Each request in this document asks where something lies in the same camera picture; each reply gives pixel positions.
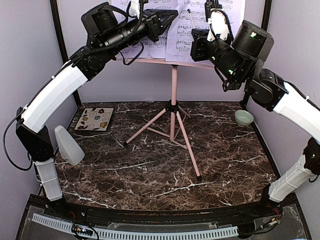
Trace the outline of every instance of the musical notation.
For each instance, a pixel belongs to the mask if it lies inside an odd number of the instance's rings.
[[[191,30],[192,30],[191,25],[179,24],[177,27],[176,34],[178,34],[180,37],[191,36]]]
[[[177,40],[175,49],[179,52],[188,52],[191,49],[192,42],[192,40]]]
[[[112,5],[122,10],[126,10],[130,0],[113,0]],[[207,0],[148,0],[144,9],[170,10],[177,9],[179,15],[172,23],[169,31],[159,36],[159,41],[152,42],[148,38],[141,40],[144,51],[140,58],[166,58],[167,61],[190,62],[192,48],[192,29],[210,29],[206,21],[205,3]],[[234,34],[239,29],[243,20],[243,10],[245,0],[219,0],[224,10],[228,14],[232,24]],[[118,21],[121,20],[120,14],[116,14]],[[125,57],[133,57],[139,53],[141,45],[126,48],[123,50]]]

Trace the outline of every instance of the green bowl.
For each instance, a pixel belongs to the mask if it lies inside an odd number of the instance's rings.
[[[240,127],[246,127],[254,122],[254,116],[248,111],[238,110],[235,112],[235,121]]]

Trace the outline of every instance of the dark marble surface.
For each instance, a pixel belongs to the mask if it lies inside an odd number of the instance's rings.
[[[60,154],[56,168],[68,202],[124,210],[196,210],[258,201],[262,189],[276,179],[252,127],[239,127],[234,102],[183,102],[192,115],[184,126],[203,177],[198,182],[186,149],[165,136],[144,131],[129,139],[160,112],[165,103],[87,103],[77,112],[69,132],[85,152],[77,166]],[[106,132],[76,131],[84,108],[114,108]],[[153,125],[170,131],[170,114]],[[184,144],[181,132],[176,140]]]

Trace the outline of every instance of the coaster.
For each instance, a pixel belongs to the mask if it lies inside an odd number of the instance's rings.
[[[113,111],[113,108],[86,108],[76,124],[75,130],[104,132],[107,130]]]

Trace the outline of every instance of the music stand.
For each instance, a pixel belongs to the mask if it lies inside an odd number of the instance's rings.
[[[137,62],[141,63],[155,63],[155,64],[171,64],[172,65],[172,92],[171,92],[171,100],[165,105],[164,109],[158,113],[154,118],[152,118],[147,124],[145,124],[139,131],[137,131],[132,137],[130,137],[126,142],[124,142],[124,145],[128,145],[133,139],[135,139],[139,134],[141,134],[144,130],[148,129],[150,131],[153,131],[157,134],[163,135],[170,139],[170,141],[177,146],[180,146],[186,150],[189,151],[192,164],[195,170],[196,178],[198,181],[202,180],[202,176],[199,172],[197,162],[194,156],[194,152],[192,150],[192,147],[189,142],[189,138],[184,126],[184,119],[181,118],[180,112],[185,114],[185,117],[188,119],[191,119],[192,117],[181,107],[179,106],[179,103],[177,101],[177,86],[178,86],[178,66],[188,66],[188,67],[200,67],[205,69],[213,69],[213,67],[210,67],[208,65],[204,64],[195,64],[195,63],[184,63],[184,62],[167,62],[164,59],[152,59],[152,58],[139,58],[137,59]],[[155,130],[150,127],[151,124],[153,124],[158,118],[160,118],[163,114],[166,112],[171,113],[171,121],[170,121],[170,135],[158,130]],[[177,133],[175,133],[175,126],[176,126],[176,118],[178,120],[178,123],[180,125],[179,130]],[[179,142],[175,141],[178,132],[182,131],[184,141],[186,145],[182,145]]]

